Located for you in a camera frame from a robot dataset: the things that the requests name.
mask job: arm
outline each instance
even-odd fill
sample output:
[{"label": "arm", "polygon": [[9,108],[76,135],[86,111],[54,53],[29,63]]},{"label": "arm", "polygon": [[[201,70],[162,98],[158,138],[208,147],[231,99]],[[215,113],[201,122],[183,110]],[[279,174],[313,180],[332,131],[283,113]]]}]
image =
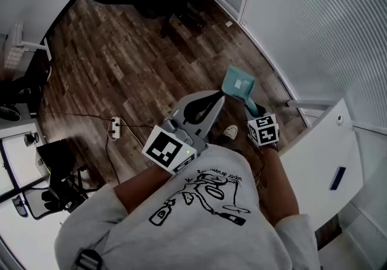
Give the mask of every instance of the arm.
[{"label": "arm", "polygon": [[320,269],[317,243],[307,215],[299,215],[298,203],[276,150],[263,146],[266,180],[265,207],[289,253],[293,269]]},{"label": "arm", "polygon": [[60,269],[72,269],[84,248],[103,251],[103,239],[172,175],[157,165],[111,188],[105,185],[66,219],[55,242]]},{"label": "arm", "polygon": [[172,175],[163,168],[153,165],[114,187],[114,192],[130,214],[171,177]]},{"label": "arm", "polygon": [[299,214],[298,203],[277,151],[263,146],[261,153],[265,163],[265,206],[270,223],[275,226],[281,219]]}]

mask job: gray sweatshirt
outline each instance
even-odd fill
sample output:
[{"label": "gray sweatshirt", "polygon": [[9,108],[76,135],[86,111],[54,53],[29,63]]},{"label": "gray sweatshirt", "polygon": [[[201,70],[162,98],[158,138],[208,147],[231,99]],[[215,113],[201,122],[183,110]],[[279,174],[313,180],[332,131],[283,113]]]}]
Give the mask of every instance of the gray sweatshirt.
[{"label": "gray sweatshirt", "polygon": [[87,248],[112,270],[320,269],[308,216],[272,227],[245,158],[215,145],[130,215],[109,185],[96,192],[60,229],[60,269]]}]

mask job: electrical cord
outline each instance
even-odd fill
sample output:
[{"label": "electrical cord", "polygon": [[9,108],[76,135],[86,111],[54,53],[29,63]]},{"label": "electrical cord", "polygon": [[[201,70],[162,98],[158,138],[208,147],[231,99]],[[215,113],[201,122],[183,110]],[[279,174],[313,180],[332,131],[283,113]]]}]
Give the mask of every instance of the electrical cord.
[{"label": "electrical cord", "polygon": [[137,128],[142,128],[142,127],[148,127],[148,128],[150,128],[150,129],[153,129],[154,127],[152,127],[152,126],[149,126],[149,125],[140,125],[140,126],[136,126],[136,125],[120,125],[121,127],[137,127]]},{"label": "electrical cord", "polygon": [[142,144],[142,142],[140,141],[140,139],[133,133],[133,131],[131,130],[131,127],[137,127],[137,128],[140,128],[140,127],[149,127],[149,128],[152,128],[152,127],[151,127],[151,126],[148,126],[148,125],[142,125],[142,126],[128,125],[121,117],[119,117],[119,119],[121,119],[121,120],[124,122],[124,125],[120,125],[120,126],[128,127],[129,132],[135,137],[135,139],[137,140],[138,144],[140,144],[141,147],[144,148],[144,145]]},{"label": "electrical cord", "polygon": [[39,112],[36,112],[36,113],[37,114],[39,114],[39,113],[64,114],[64,115],[71,115],[71,116],[89,116],[89,117],[99,118],[99,119],[102,119],[102,120],[108,120],[108,121],[111,122],[111,119],[107,119],[107,118],[103,118],[103,117],[98,116],[98,115],[91,115],[91,114],[73,114],[73,113],[56,112],[56,111],[39,111]]},{"label": "electrical cord", "polygon": [[[118,184],[120,184],[119,176],[117,174],[117,171],[114,168],[113,162],[111,161],[110,156],[109,156],[109,152],[108,152],[109,140],[111,140],[113,142],[117,140],[117,139],[110,138],[110,133],[114,132],[114,130],[109,130],[110,129],[110,122],[112,122],[111,119],[107,119],[107,118],[104,118],[104,117],[101,117],[101,116],[98,116],[98,115],[92,115],[92,114],[73,114],[73,113],[65,113],[65,112],[57,112],[57,111],[39,111],[39,112],[37,112],[37,114],[39,114],[39,113],[64,114],[64,115],[70,115],[70,116],[89,116],[89,117],[94,117],[94,118],[98,118],[98,119],[101,119],[101,120],[108,120],[109,121],[109,125],[108,125],[108,133],[107,133],[107,137],[106,137],[105,152],[106,152],[106,156],[107,156],[107,158],[108,158],[108,160],[110,162],[111,168],[114,171],[114,174],[115,174],[115,177],[116,177],[116,179],[118,181]],[[141,145],[142,148],[144,148],[144,146],[141,143],[140,139],[131,130],[131,127],[136,127],[136,128],[148,127],[148,128],[151,128],[151,129],[153,129],[153,127],[149,126],[149,125],[128,125],[121,117],[119,117],[119,119],[121,119],[125,123],[125,125],[120,125],[120,126],[121,127],[128,127],[129,131],[136,138],[137,142]]]}]

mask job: power strip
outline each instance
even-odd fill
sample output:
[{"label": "power strip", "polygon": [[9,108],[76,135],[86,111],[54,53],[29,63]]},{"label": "power strip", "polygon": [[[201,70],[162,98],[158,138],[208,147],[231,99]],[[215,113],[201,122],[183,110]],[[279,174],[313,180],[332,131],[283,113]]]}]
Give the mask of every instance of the power strip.
[{"label": "power strip", "polygon": [[111,118],[112,124],[112,137],[115,139],[121,138],[121,118],[114,116]]}]

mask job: black cable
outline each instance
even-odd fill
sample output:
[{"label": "black cable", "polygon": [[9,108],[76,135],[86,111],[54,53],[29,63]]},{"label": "black cable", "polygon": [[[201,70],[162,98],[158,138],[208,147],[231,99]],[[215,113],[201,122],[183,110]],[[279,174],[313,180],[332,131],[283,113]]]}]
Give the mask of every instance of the black cable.
[{"label": "black cable", "polygon": [[[56,111],[39,111],[37,112],[37,114],[39,113],[52,113],[52,114],[64,114],[64,115],[70,115],[70,116],[89,116],[89,117],[95,117],[95,118],[99,118],[99,119],[102,119],[102,120],[108,120],[108,121],[112,121],[111,119],[107,119],[107,118],[103,118],[103,117],[100,117],[98,115],[91,115],[91,114],[73,114],[73,113],[65,113],[65,112],[56,112]],[[152,126],[149,126],[149,125],[120,125],[121,127],[136,127],[136,128],[143,128],[143,127],[148,127],[150,129],[153,129]],[[120,184],[120,179],[119,179],[119,176],[117,174],[117,171],[115,170],[114,168],[114,165],[110,159],[110,156],[109,156],[109,152],[108,152],[108,142],[109,142],[109,133],[112,132],[112,131],[108,131],[108,135],[106,136],[106,144],[105,144],[105,151],[106,151],[106,156],[108,157],[108,160],[110,162],[110,165],[114,171],[114,174],[115,174],[115,177],[117,178],[117,181],[118,183]]]},{"label": "black cable", "polygon": [[137,128],[142,128],[142,127],[148,127],[150,129],[153,129],[154,127],[152,126],[149,126],[149,125],[140,125],[140,126],[136,126],[136,125],[119,125],[120,127],[137,127]]},{"label": "black cable", "polygon": [[91,115],[91,114],[72,114],[72,113],[64,113],[64,112],[56,112],[56,111],[39,111],[39,112],[37,112],[37,114],[39,114],[39,113],[53,113],[53,114],[64,114],[64,115],[72,115],[72,116],[90,116],[90,117],[95,117],[95,118],[99,118],[102,120],[108,120],[111,122],[111,119],[107,119],[107,118],[100,117],[98,115]]},{"label": "black cable", "polygon": [[113,171],[114,171],[115,177],[117,178],[117,181],[118,181],[118,183],[120,184],[119,176],[117,175],[117,171],[115,170],[114,165],[113,165],[113,163],[111,162],[111,159],[110,159],[110,156],[109,156],[109,152],[108,152],[109,133],[110,133],[110,131],[108,131],[108,135],[107,135],[107,137],[106,137],[106,144],[105,144],[106,156],[108,157],[108,160],[109,160],[109,162],[110,162],[110,164],[111,164],[111,167],[112,167],[112,169],[113,169]]}]

